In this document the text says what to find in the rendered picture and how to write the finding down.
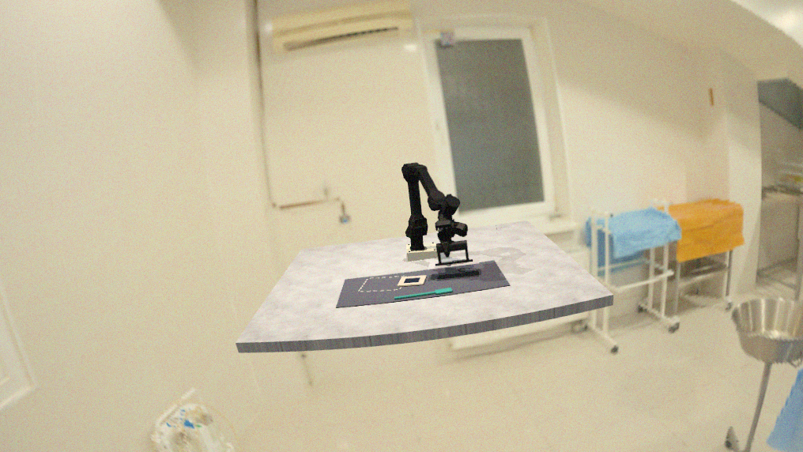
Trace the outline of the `cream square tile with dark centre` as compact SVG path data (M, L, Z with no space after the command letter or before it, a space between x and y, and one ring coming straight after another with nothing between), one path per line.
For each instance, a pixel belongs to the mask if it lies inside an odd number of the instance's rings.
M401 276L401 280L398 282L398 287L424 285L425 279L426 279L426 275L422 275L422 276Z

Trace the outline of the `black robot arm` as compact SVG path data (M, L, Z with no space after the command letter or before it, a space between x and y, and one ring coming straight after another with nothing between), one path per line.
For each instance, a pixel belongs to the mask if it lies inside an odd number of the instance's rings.
M428 223L426 223L426 217L423 216L421 210L419 180L428 195L429 208L432 211L439 210L438 219L450 218L453 234L461 237L467 235L468 225L452 220L452 215L459 207L460 200L452 194L447 194L445 197L443 192L434 184L426 166L417 162L404 164L401 172L409 188L411 216L405 234L406 237L410 238L411 251L425 250L423 235L428 233Z

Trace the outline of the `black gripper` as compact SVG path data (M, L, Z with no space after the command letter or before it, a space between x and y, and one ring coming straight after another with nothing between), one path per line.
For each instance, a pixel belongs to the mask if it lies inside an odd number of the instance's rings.
M449 242L454 242L453 240L451 241L451 237L454 237L453 228L452 228L452 225L451 225L451 219L450 218L442 218L442 219L436 221L435 229L436 229L436 231L439 231L439 233L437 235L438 235L439 241L441 242L441 244L443 246L443 249L445 250L444 255L445 255L446 258L449 258L449 255L450 255L450 252L448 252Z

